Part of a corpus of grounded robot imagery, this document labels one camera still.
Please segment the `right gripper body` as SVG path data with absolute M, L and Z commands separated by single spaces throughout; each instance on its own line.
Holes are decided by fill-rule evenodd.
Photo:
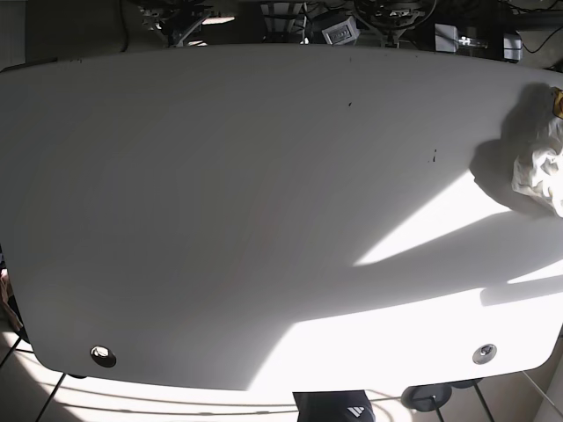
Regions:
M 208 18 L 211 7 L 203 1 L 145 0 L 138 2 L 143 25 L 167 47 L 181 47 L 184 40 Z

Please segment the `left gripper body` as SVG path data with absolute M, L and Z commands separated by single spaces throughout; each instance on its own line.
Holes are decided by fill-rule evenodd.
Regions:
M 357 0 L 354 1 L 354 15 L 382 37 L 385 47 L 398 47 L 400 37 L 429 21 L 437 5 L 436 0 Z

